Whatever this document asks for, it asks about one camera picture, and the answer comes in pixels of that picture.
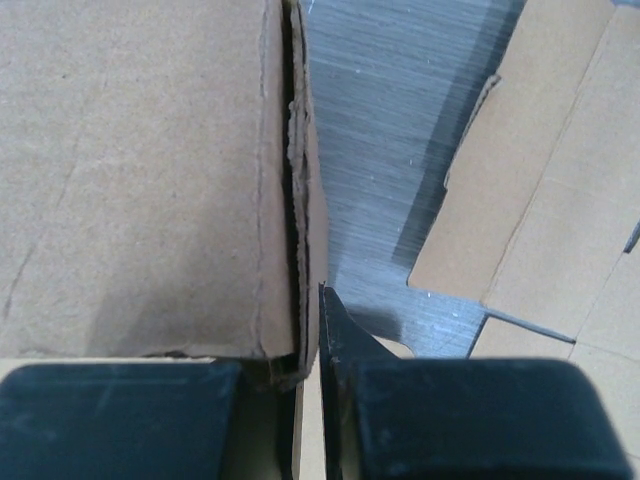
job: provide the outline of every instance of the cardboard edge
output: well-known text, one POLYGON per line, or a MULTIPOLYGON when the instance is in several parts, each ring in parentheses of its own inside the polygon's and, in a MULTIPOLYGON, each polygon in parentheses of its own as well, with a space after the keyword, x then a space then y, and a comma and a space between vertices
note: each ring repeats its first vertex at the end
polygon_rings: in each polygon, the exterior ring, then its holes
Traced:
MULTIPOLYGON (((478 98, 476 99, 476 103, 473 106, 473 110, 471 110, 471 115, 469 115, 469 120, 467 121, 467 124, 465 125, 464 130, 462 131, 462 136, 460 137, 460 142, 458 142, 458 147, 456 147, 456 151, 453 154, 453 159, 451 161, 451 166, 453 165, 453 162, 456 159, 456 155, 458 155, 458 149, 460 148, 460 145, 462 145, 462 142, 464 142, 464 138, 467 136, 467 133, 469 132, 469 129, 471 128, 471 125, 473 124, 473 121, 478 116, 478 113, 480 112, 480 109, 484 105, 484 102, 487 100, 487 98, 489 97, 491 92, 493 92, 495 89, 497 89, 500 86, 501 83, 502 83, 502 77, 500 76, 500 74, 498 72, 494 73, 493 75, 490 75, 489 78, 487 78, 486 82, 484 82, 484 85, 482 86, 482 90, 480 90, 480 94, 478 95, 478 98)), ((449 175, 451 174, 451 166, 449 166, 449 168, 447 169, 447 173, 445 174, 445 177, 444 177, 444 188, 445 188, 445 190, 447 188, 447 184, 449 183, 449 175)))
POLYGON ((254 358, 277 358, 297 349, 297 325, 285 319, 294 316, 295 290, 292 288, 291 239, 288 228, 288 198, 286 144, 283 125, 286 123, 288 89, 286 64, 286 29, 282 22, 280 2, 263 2, 260 32, 260 98, 259 141, 256 162, 256 224, 258 232, 258 263, 253 292, 254 312, 251 329, 254 336, 254 358))
POLYGON ((309 375, 318 349, 319 285, 328 276, 328 214, 317 153, 304 13, 298 0, 283 0, 282 6, 283 63, 289 76, 285 85, 291 90, 285 97, 289 103, 284 162, 288 165, 285 175, 291 176, 291 195, 285 198, 285 208, 289 211, 292 304, 296 304, 292 310, 298 319, 293 328, 298 332, 298 351, 295 367, 289 361, 274 361, 270 370, 273 382, 292 388, 309 375))

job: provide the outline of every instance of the cardboard sheet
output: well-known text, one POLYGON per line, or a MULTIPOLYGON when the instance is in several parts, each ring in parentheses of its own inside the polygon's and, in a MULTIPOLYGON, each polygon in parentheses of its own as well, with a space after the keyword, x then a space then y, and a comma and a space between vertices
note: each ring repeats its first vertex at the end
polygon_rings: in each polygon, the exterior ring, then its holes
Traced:
POLYGON ((410 278, 575 339, 489 319, 471 355, 576 363, 631 459, 640 250, 625 250, 640 219, 639 44, 640 10, 527 2, 410 278))
POLYGON ((326 210, 284 7, 0 5, 1 356, 308 368, 326 210))
POLYGON ((497 72, 501 81, 453 161, 411 286, 486 295, 614 12, 608 0, 526 4, 497 72))

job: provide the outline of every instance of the cardboard box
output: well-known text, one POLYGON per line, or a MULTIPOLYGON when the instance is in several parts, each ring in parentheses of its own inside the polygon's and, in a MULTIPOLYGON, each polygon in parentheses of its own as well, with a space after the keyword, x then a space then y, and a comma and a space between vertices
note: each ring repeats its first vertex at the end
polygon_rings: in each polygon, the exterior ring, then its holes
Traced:
POLYGON ((0 5, 0 356, 298 356, 327 221, 294 0, 0 5))
POLYGON ((531 0, 454 159, 410 285, 487 320, 473 356, 579 365, 640 458, 640 11, 531 0))

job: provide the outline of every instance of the brushed metal surface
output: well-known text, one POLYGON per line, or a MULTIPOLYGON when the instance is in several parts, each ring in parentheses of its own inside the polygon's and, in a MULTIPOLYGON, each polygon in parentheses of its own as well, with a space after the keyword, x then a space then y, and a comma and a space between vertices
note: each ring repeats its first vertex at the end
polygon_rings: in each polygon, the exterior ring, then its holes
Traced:
POLYGON ((330 283, 371 333, 467 354, 484 310, 406 286, 523 0, 307 0, 330 283))

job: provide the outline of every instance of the crease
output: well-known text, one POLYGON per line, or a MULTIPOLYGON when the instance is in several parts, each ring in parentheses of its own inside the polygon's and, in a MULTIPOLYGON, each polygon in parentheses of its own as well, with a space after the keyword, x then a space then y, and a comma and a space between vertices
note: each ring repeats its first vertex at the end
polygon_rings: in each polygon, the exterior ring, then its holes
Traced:
POLYGON ((600 301, 600 298, 602 297, 602 295, 604 295, 604 291, 607 289, 607 285, 609 284, 609 281, 611 280, 611 277, 613 276, 614 272, 617 270, 618 265, 620 264, 620 260, 622 260, 622 257, 624 255, 626 255, 625 252, 620 253, 618 255, 618 258, 616 259, 616 261, 614 262, 613 266, 611 267, 611 270, 607 274, 607 278, 605 278, 604 281, 602 282, 602 287, 600 287, 600 290, 598 291, 598 294, 596 295, 596 298, 593 300, 593 302, 591 302, 591 305, 589 306, 589 310, 587 311, 587 314, 584 316, 584 319, 582 320, 582 324, 580 325, 580 329, 578 330, 578 333, 576 335, 576 339, 580 338, 580 334, 584 330, 584 327, 587 325, 587 322, 589 321, 589 318, 591 317, 591 314, 593 313, 593 309, 595 308, 597 303, 600 301))
POLYGON ((91 105, 92 102, 95 102, 100 95, 102 95, 104 93, 104 91, 107 89, 107 86, 109 85, 109 70, 108 68, 105 70, 104 72, 104 80, 102 81, 101 84, 101 88, 100 91, 95 94, 95 95, 88 95, 87 98, 85 99, 82 108, 81 108, 81 118, 82 118, 82 126, 80 127, 80 130, 78 131, 78 135, 76 136, 75 141, 73 142, 73 146, 71 147, 71 158, 74 159, 73 161, 73 165, 71 165, 71 168, 69 169, 69 171, 67 172, 67 174, 64 177, 64 182, 62 184, 62 191, 60 192, 60 196, 58 197, 58 201, 56 202, 56 210, 58 210, 58 208, 60 207, 60 204, 62 203, 62 200, 64 200, 64 197, 67 194, 67 190, 69 188, 69 183, 71 181, 71 177, 73 176, 74 172, 76 171, 77 167, 78 167, 78 145, 80 145, 80 140, 82 140, 82 137, 84 136, 84 133, 87 129, 87 123, 84 121, 85 117, 87 116, 87 111, 89 109, 89 105, 91 105))
POLYGON ((607 32, 609 29, 609 26, 611 25, 611 22, 613 21, 614 18, 614 14, 611 14, 611 17, 609 18, 609 20, 607 21, 607 24, 605 25, 604 29, 602 30, 602 34, 600 35, 600 39, 598 40, 598 43, 596 44, 596 47, 593 50, 593 53, 591 54, 591 58, 589 59, 589 61, 587 62, 587 66, 584 69, 584 72, 582 73, 582 78, 580 79, 580 83, 578 84, 578 87, 576 88, 576 94, 575 94, 575 98, 571 104, 571 107, 569 108, 569 111, 567 112, 565 118, 564 118, 564 122, 562 125, 562 128, 560 129, 560 132, 558 132, 558 135, 556 137, 556 139, 553 142, 553 148, 547 158, 547 162, 544 166, 544 169, 542 170, 542 173, 540 175, 540 178, 538 178, 538 182, 536 183, 535 188, 533 189, 533 193, 531 194, 531 197, 529 198, 529 201, 522 213, 522 215, 520 216, 518 222, 516 223, 515 227, 513 228, 513 230, 511 231, 511 234, 509 235, 509 240, 502 252, 502 255, 500 257, 500 260, 498 261, 497 267, 495 268, 493 275, 491 277, 491 281, 489 282, 489 287, 483 292, 482 296, 481 296, 481 302, 482 303, 489 303, 490 298, 491 298, 491 294, 493 293, 493 291, 495 290, 496 284, 498 282, 498 279, 500 278, 500 274, 502 273, 502 270, 504 270, 505 264, 508 260, 509 254, 511 253, 511 251, 513 250, 515 244, 517 243, 518 238, 520 237, 520 233, 521 233, 521 228, 522 225, 524 224, 525 220, 529 217, 529 213, 531 211, 531 208, 533 206, 533 202, 534 200, 537 198, 537 194, 538 194, 538 190, 540 188, 540 185, 542 183, 542 180, 544 178, 545 172, 548 170, 549 168, 549 164, 551 163, 553 157, 555 156, 556 152, 558 151, 559 145, 562 142, 562 139, 564 138, 569 126, 572 123, 572 118, 573 118, 573 113, 577 110, 578 106, 582 103, 583 101, 583 90, 584 90, 584 85, 585 83, 588 81, 588 79, 590 78, 589 73, 590 71, 592 71, 593 69, 595 69, 598 64, 600 63, 600 60, 602 59, 602 49, 603 47, 603 42, 606 42, 605 37, 607 36, 607 32))
POLYGON ((33 242, 33 244, 31 245, 31 247, 29 247, 29 251, 27 252, 27 254, 24 257, 24 260, 22 260, 22 263, 20 264, 20 268, 18 268, 18 273, 16 274, 15 278, 13 279, 13 281, 11 282, 11 287, 9 287, 9 294, 7 295, 7 299, 4 302, 4 307, 2 310, 2 320, 3 322, 7 321, 9 319, 9 316, 11 315, 11 306, 13 303, 13 294, 15 293, 16 289, 18 288, 18 284, 20 283, 20 280, 22 279, 22 275, 27 267, 27 264, 29 263, 29 260, 31 260, 31 257, 33 256, 33 253, 36 251, 36 247, 38 246, 38 240, 36 240, 35 242, 33 242))
POLYGON ((583 345, 585 347, 589 347, 589 348, 592 348, 594 350, 599 350, 601 352, 608 353, 609 355, 615 355, 616 357, 620 357, 623 360, 627 360, 628 362, 632 362, 634 365, 638 364, 638 359, 637 358, 631 358, 630 356, 625 355, 624 353, 616 352, 614 350, 610 350, 608 348, 600 347, 598 345, 593 345, 593 344, 591 344, 589 342, 576 343, 576 346, 577 345, 583 345))

